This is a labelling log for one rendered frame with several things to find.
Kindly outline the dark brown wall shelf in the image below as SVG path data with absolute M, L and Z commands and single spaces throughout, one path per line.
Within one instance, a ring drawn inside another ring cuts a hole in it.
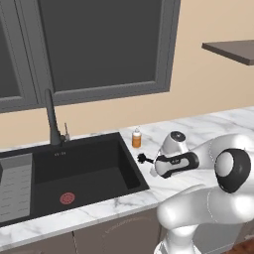
M 203 49 L 245 65 L 254 65 L 254 40 L 203 43 Z

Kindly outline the orange soap dispenser bottle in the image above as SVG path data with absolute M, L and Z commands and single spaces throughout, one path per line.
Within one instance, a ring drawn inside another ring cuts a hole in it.
M 140 148 L 141 147 L 141 137 L 142 134 L 138 128 L 134 130 L 132 133 L 132 146 L 134 148 Z

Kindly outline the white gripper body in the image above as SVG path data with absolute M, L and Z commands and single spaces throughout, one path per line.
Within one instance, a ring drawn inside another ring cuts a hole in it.
M 160 159 L 155 159 L 153 161 L 153 166 L 151 169 L 152 176 L 162 176 L 167 171 L 167 163 L 161 161 Z

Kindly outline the dark grey tap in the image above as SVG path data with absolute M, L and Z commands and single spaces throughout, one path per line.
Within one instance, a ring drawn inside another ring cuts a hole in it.
M 53 146 L 61 146 L 64 142 L 69 140 L 69 135 L 62 135 L 57 123 L 53 97 L 49 88 L 45 89 L 45 102 L 47 108 L 48 121 L 50 125 L 50 143 Z

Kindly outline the red sink drain strainer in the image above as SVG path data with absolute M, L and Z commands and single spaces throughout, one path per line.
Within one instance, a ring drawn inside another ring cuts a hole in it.
M 61 204 L 71 204 L 75 200 L 75 195 L 72 192 L 65 192 L 60 197 Z

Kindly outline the black dish brush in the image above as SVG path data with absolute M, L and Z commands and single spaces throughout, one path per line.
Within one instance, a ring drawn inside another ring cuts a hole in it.
M 148 162 L 148 163 L 151 163 L 151 164 L 154 163 L 153 159 L 147 158 L 144 154 L 139 154 L 138 157 L 137 157 L 137 160 L 141 164 L 144 164 L 145 162 Z

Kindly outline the black kitchen sink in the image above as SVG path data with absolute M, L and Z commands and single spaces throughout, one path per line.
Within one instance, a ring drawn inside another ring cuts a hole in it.
M 147 188 L 118 132 L 0 152 L 0 228 Z

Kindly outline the grey base cupboard door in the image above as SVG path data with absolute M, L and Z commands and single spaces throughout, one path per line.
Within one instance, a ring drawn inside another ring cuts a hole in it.
M 243 224 L 200 225 L 193 243 L 201 254 L 222 254 L 250 237 L 254 237 L 254 219 Z
M 160 224 L 155 208 L 102 222 L 74 234 L 78 254 L 154 254 Z

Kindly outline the dark grey framed window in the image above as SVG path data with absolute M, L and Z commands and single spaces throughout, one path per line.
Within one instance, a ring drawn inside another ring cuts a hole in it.
M 167 92 L 181 0 L 0 0 L 0 112 Z

